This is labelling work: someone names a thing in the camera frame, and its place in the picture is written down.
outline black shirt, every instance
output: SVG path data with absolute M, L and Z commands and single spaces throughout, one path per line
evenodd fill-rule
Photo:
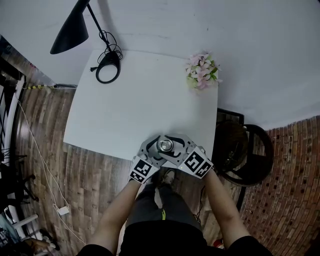
M 78 256 L 112 253 L 106 248 L 88 244 Z M 202 232 L 185 223 L 171 220 L 138 222 L 125 229 L 120 256 L 128 255 L 214 255 L 271 256 L 272 254 L 252 236 L 235 241 L 228 250 L 207 246 Z

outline brick wall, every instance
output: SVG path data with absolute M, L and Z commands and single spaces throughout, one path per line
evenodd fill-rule
M 320 116 L 267 133 L 273 168 L 261 184 L 247 188 L 240 214 L 273 255 L 303 256 L 320 229 Z M 254 150 L 263 147 L 257 143 Z

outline flower bouquet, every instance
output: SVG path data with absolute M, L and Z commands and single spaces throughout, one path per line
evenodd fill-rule
M 222 80 L 217 78 L 219 65 L 211 59 L 208 52 L 192 55 L 186 67 L 186 81 L 190 88 L 203 90 L 210 86 L 218 86 Z

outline black desk lamp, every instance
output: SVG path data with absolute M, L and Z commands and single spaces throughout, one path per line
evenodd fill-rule
M 87 7 L 94 20 L 94 23 L 96 24 L 99 30 L 100 38 L 106 44 L 106 49 L 98 58 L 99 65 L 97 67 L 92 67 L 90 70 L 91 72 L 96 70 L 95 77 L 100 83 L 109 84 L 118 78 L 121 70 L 120 60 L 122 59 L 123 56 L 122 56 L 120 47 L 117 45 L 117 41 L 115 37 L 111 33 L 101 30 L 101 27 L 94 15 L 94 12 L 92 11 L 89 5 L 89 2 L 90 0 L 78 0 L 74 8 L 72 9 L 70 15 L 64 22 L 62 28 L 60 29 L 53 43 L 53 46 L 50 50 L 50 53 L 51 54 L 63 53 L 65 51 L 72 49 L 73 47 L 76 47 L 82 44 L 84 41 L 88 39 L 89 35 L 88 35 L 85 19 L 83 16 L 83 12 Z M 109 43 L 108 34 L 113 37 L 115 43 L 113 44 Z M 104 54 L 104 57 L 99 62 L 99 59 L 103 54 Z M 117 69 L 116 75 L 113 79 L 109 81 L 101 81 L 99 78 L 99 72 L 104 66 L 107 66 L 107 65 L 113 65 L 116 67 Z

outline lamp arm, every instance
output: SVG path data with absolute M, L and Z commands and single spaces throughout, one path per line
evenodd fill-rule
M 96 26 L 98 27 L 98 30 L 99 30 L 99 32 L 100 32 L 100 34 L 101 34 L 101 37 L 102 37 L 102 40 L 105 42 L 107 49 L 109 50 L 109 52 L 112 52 L 112 50 L 111 50 L 111 48 L 110 48 L 110 46 L 109 46 L 109 41 L 106 39 L 105 34 L 102 32 L 101 27 L 100 27 L 100 25 L 99 25 L 99 23 L 98 23 L 98 21 L 97 21 L 97 19 L 96 19 L 96 16 L 95 16 L 94 12 L 92 11 L 90 5 L 87 4 L 86 7 L 88 7 L 88 9 L 89 9 L 89 12 L 90 12 L 90 14 L 91 14 L 91 16 L 92 16 L 92 18 L 93 18 L 93 20 L 94 20 L 94 23 L 95 23 Z

